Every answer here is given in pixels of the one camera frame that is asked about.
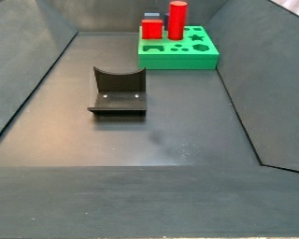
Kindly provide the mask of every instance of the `hole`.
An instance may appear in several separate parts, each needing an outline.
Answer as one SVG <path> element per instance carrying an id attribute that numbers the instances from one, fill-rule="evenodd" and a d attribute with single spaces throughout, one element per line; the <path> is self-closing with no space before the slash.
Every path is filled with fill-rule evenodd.
<path id="1" fill-rule="evenodd" d="M 192 36 L 188 36 L 190 38 L 192 38 L 192 41 L 202 41 L 204 36 L 199 36 L 199 35 L 192 35 Z"/>
<path id="2" fill-rule="evenodd" d="M 164 51 L 164 46 L 143 46 L 143 51 Z"/>
<path id="3" fill-rule="evenodd" d="M 194 45 L 194 49 L 199 50 L 199 51 L 206 51 L 210 49 L 210 47 L 206 45 L 202 45 L 202 44 L 196 44 L 196 45 Z"/>

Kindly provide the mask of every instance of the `red cube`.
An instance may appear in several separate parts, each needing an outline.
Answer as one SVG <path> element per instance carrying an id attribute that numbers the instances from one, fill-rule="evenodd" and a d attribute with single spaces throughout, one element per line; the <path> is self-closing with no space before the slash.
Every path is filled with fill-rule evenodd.
<path id="1" fill-rule="evenodd" d="M 142 39 L 162 39 L 163 20 L 142 20 Z"/>

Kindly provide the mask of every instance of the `red block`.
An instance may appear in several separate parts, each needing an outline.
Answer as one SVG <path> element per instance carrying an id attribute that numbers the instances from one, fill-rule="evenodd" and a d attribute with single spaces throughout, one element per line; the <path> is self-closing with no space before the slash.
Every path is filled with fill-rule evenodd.
<path id="1" fill-rule="evenodd" d="M 168 23 L 168 39 L 182 40 L 184 34 L 184 23 L 187 14 L 187 3 L 174 1 L 170 4 L 170 23 Z"/>
<path id="2" fill-rule="evenodd" d="M 142 39 L 162 39 L 163 20 L 142 20 Z"/>

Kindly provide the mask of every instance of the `bin floor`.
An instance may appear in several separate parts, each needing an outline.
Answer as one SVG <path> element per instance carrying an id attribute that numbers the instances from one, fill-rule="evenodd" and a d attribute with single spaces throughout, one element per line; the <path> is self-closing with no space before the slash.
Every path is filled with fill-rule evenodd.
<path id="1" fill-rule="evenodd" d="M 0 166 L 258 164 L 217 71 L 147 71 L 146 118 L 97 118 L 93 66 L 138 69 L 134 34 L 76 37 L 0 142 Z"/>

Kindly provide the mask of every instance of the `blue block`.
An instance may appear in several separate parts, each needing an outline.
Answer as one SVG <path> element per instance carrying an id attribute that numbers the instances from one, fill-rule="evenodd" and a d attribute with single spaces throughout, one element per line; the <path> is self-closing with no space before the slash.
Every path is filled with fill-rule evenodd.
<path id="1" fill-rule="evenodd" d="M 156 12 L 146 12 L 144 13 L 144 18 L 146 19 L 159 19 L 159 13 L 156 13 Z"/>
<path id="2" fill-rule="evenodd" d="M 170 12 L 164 14 L 164 31 L 168 31 Z"/>

